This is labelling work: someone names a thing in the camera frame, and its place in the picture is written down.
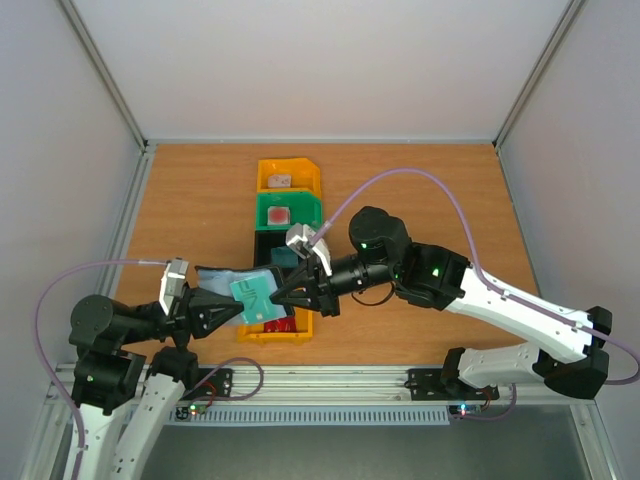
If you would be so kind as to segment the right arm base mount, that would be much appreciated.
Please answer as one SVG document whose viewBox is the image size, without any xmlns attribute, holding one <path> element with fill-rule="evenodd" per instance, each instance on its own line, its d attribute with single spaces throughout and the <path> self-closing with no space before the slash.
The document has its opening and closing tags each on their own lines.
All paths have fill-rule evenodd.
<svg viewBox="0 0 640 480">
<path fill-rule="evenodd" d="M 441 368 L 409 369 L 404 388 L 410 392 L 413 401 L 493 401 L 500 398 L 496 387 L 477 388 L 467 385 L 453 373 Z"/>
</svg>

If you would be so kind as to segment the teal credit card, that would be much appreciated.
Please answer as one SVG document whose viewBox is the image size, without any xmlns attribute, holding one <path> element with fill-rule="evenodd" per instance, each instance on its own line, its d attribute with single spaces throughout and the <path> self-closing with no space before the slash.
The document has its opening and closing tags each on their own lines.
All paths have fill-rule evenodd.
<svg viewBox="0 0 640 480">
<path fill-rule="evenodd" d="M 270 300 L 282 283 L 279 271 L 258 269 L 235 272 L 229 287 L 232 297 L 243 304 L 240 325 L 255 325 L 293 316 L 294 309 L 274 305 Z"/>
</svg>

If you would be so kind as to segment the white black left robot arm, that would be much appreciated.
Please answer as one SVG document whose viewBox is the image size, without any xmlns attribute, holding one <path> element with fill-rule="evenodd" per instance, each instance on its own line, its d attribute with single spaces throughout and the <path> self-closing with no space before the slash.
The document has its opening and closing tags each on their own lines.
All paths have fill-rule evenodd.
<svg viewBox="0 0 640 480">
<path fill-rule="evenodd" d="M 208 379 L 192 339 L 243 310 L 241 302 L 185 287 L 169 307 L 130 307 L 102 295 L 80 300 L 69 342 L 77 349 L 67 479 L 138 479 L 170 411 Z"/>
</svg>

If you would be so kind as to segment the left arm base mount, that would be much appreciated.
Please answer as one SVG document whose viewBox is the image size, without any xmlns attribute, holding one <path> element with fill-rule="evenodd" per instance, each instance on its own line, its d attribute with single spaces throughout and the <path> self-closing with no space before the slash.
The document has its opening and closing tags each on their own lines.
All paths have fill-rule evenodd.
<svg viewBox="0 0 640 480">
<path fill-rule="evenodd" d="M 222 368 L 217 373 L 211 375 L 203 384 L 196 389 L 186 393 L 182 399 L 189 401 L 201 401 L 210 399 L 212 396 L 229 398 L 233 386 L 233 370 Z"/>
</svg>

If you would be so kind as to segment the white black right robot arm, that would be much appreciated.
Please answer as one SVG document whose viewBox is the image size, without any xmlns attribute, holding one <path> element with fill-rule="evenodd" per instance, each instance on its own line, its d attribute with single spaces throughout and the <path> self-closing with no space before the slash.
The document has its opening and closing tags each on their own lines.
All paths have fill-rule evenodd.
<svg viewBox="0 0 640 480">
<path fill-rule="evenodd" d="M 605 384 L 609 356 L 599 336 L 611 331 L 610 311 L 569 310 L 514 288 L 460 254 L 412 241 L 403 221 L 379 208 L 366 206 L 352 217 L 350 256 L 333 260 L 323 243 L 309 246 L 313 233 L 306 225 L 288 231 L 286 243 L 302 259 L 273 303 L 336 316 L 341 296 L 388 284 L 410 305 L 469 316 L 521 338 L 511 347 L 449 350 L 424 391 L 460 399 L 488 387 L 542 383 L 592 400 Z"/>
</svg>

